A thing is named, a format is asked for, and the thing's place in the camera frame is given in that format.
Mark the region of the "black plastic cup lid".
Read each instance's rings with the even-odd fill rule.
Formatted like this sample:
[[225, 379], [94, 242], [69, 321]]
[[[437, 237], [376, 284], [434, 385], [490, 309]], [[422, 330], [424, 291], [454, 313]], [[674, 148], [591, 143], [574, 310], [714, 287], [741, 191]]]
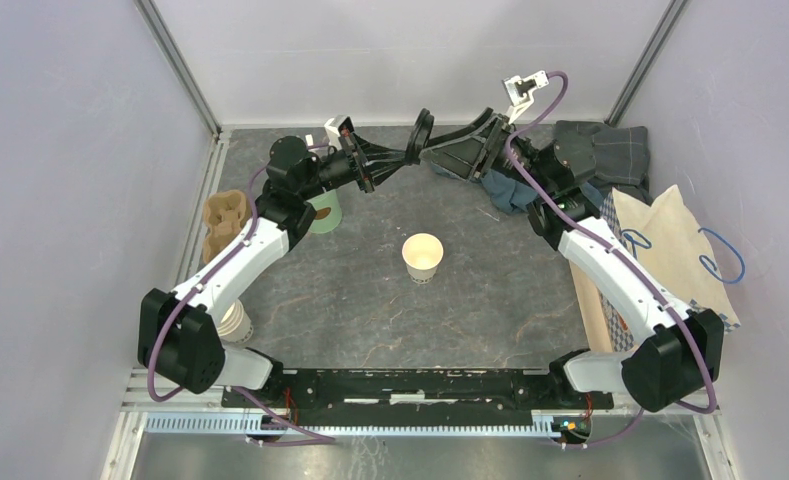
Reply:
[[414, 123], [413, 130], [405, 148], [404, 161], [407, 165], [420, 163], [420, 152], [426, 146], [434, 126], [434, 116], [430, 110], [423, 108]]

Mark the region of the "white paper coffee cup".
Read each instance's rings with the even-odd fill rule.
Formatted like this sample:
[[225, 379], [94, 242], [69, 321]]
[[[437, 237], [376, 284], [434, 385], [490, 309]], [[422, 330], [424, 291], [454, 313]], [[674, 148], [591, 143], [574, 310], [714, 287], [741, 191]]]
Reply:
[[444, 247], [441, 241], [429, 233], [418, 233], [404, 242], [401, 255], [410, 278], [418, 284], [432, 280], [443, 259]]

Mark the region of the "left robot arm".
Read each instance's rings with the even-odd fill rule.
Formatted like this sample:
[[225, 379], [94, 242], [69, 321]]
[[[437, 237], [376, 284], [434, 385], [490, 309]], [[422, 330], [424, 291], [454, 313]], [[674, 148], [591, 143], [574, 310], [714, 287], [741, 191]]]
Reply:
[[218, 327], [240, 295], [306, 235], [316, 211], [313, 197], [355, 183], [366, 192], [404, 166], [415, 165], [427, 143], [424, 128], [413, 130], [404, 149], [390, 149], [358, 136], [348, 119], [329, 130], [328, 143], [313, 146], [296, 136], [276, 140], [262, 167], [262, 193], [248, 201], [251, 216], [206, 266], [169, 292], [152, 289], [140, 307], [139, 362], [155, 402], [214, 385], [243, 387], [260, 407], [276, 405], [284, 381], [274, 362]]

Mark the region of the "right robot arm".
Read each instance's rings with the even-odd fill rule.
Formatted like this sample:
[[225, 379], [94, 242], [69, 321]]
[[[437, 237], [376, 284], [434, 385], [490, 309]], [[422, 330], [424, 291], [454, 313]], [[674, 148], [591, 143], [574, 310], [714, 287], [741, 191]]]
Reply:
[[537, 197], [526, 208], [534, 232], [595, 284], [636, 342], [628, 351], [579, 351], [553, 362], [550, 400], [572, 408], [588, 392], [622, 393], [657, 412], [705, 390], [708, 404], [702, 410], [714, 410], [724, 323], [713, 310], [690, 306], [655, 280], [584, 195], [582, 187], [595, 173], [592, 138], [560, 123], [553, 140], [537, 148], [492, 109], [440, 136], [432, 136], [433, 123], [433, 115], [421, 110], [407, 156], [463, 180], [496, 172], [538, 183]]

